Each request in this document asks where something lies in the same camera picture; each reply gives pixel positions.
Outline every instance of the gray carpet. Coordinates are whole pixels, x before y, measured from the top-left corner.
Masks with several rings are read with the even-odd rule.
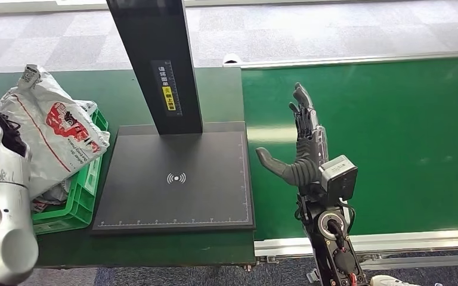
[[[188,8],[194,65],[458,51],[458,0]],[[0,72],[130,69],[108,11],[0,15]]]
[[[251,272],[237,266],[178,268],[99,268],[36,271],[26,286],[307,286],[313,259],[290,259],[259,265]],[[390,275],[422,286],[458,286],[458,266],[365,271]]]

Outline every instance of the yellow label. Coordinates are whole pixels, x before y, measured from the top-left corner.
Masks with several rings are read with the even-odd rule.
[[[164,94],[164,99],[166,100],[166,105],[168,110],[176,110],[175,101],[173,100],[173,93],[171,92],[170,86],[163,86],[162,93]]]

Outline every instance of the white plastic bag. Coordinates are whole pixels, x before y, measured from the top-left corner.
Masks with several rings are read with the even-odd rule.
[[[110,134],[43,68],[27,65],[16,87],[0,99],[0,113],[18,123],[32,152],[30,198],[41,195],[101,156]]]
[[[75,102],[85,110],[89,116],[97,110],[97,104],[90,100],[75,100]]]

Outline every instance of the red printed graphic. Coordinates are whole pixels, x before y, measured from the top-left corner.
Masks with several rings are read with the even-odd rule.
[[[101,150],[101,147],[90,138],[87,129],[73,117],[73,114],[66,109],[64,104],[54,103],[46,121],[55,134],[66,138],[72,136],[77,142],[83,141],[87,146],[91,146],[94,153]]]

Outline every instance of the black display stand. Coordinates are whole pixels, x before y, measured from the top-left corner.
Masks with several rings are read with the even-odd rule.
[[[159,134],[203,132],[182,0],[107,0]]]
[[[253,229],[245,123],[203,126],[183,1],[107,2],[155,126],[120,127],[93,233]]]

